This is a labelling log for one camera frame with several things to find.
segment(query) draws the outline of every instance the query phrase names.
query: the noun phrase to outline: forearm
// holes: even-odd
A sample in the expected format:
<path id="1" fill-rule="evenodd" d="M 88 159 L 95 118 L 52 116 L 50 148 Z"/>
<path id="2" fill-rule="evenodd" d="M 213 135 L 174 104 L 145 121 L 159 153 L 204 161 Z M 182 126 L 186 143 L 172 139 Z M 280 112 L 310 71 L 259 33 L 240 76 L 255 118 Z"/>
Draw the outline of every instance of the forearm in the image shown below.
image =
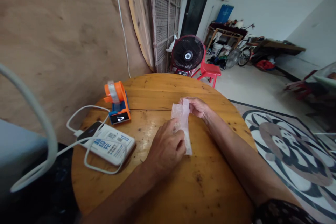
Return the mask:
<path id="1" fill-rule="evenodd" d="M 123 223 L 132 206 L 156 183 L 143 164 L 137 166 L 128 178 L 83 223 Z"/>
<path id="2" fill-rule="evenodd" d="M 216 112 L 209 110 L 203 120 L 255 205 L 276 198 L 300 206 L 271 167 Z"/>

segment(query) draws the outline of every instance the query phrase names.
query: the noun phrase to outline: wooden lattice screen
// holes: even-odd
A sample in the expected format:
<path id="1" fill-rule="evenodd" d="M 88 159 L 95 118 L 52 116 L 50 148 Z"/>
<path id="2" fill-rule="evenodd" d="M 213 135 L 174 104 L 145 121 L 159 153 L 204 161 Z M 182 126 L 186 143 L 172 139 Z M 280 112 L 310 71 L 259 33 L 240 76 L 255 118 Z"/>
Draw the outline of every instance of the wooden lattice screen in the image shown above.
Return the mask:
<path id="1" fill-rule="evenodd" d="M 181 0 L 151 0 L 156 72 L 167 72 L 166 49 L 178 35 Z"/>

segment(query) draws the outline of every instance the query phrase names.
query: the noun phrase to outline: hand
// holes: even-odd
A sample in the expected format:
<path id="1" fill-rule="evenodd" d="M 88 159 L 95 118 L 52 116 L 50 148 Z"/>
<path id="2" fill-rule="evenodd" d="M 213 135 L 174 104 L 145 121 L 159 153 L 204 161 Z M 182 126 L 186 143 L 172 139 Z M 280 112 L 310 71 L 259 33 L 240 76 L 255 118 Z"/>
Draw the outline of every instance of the hand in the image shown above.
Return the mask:
<path id="1" fill-rule="evenodd" d="M 158 129 L 143 163 L 157 181 L 167 176 L 186 153 L 183 130 L 173 133 L 178 121 L 178 118 L 173 118 Z"/>
<path id="2" fill-rule="evenodd" d="M 186 97 L 189 100 L 190 113 L 204 119 L 206 114 L 211 110 L 209 106 L 198 97 Z"/>

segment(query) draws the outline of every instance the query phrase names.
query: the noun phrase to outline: red bag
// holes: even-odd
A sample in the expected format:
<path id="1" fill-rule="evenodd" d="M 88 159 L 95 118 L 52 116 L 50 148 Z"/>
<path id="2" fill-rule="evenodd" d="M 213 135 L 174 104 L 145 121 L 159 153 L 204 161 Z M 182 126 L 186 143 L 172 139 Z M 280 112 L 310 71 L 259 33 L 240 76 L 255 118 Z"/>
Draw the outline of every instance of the red bag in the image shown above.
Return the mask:
<path id="1" fill-rule="evenodd" d="M 270 70 L 270 69 L 275 68 L 275 65 L 273 65 L 271 62 L 267 60 L 259 61 L 256 66 L 263 70 Z"/>

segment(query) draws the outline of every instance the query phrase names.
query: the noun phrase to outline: sleeve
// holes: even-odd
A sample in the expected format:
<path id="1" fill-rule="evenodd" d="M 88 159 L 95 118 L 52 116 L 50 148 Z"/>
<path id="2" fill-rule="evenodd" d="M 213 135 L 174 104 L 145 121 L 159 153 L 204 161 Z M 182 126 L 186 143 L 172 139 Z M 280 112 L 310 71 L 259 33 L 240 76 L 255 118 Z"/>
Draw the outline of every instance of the sleeve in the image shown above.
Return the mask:
<path id="1" fill-rule="evenodd" d="M 302 208 L 279 199 L 270 199 L 259 206 L 253 217 L 253 224 L 318 224 Z"/>

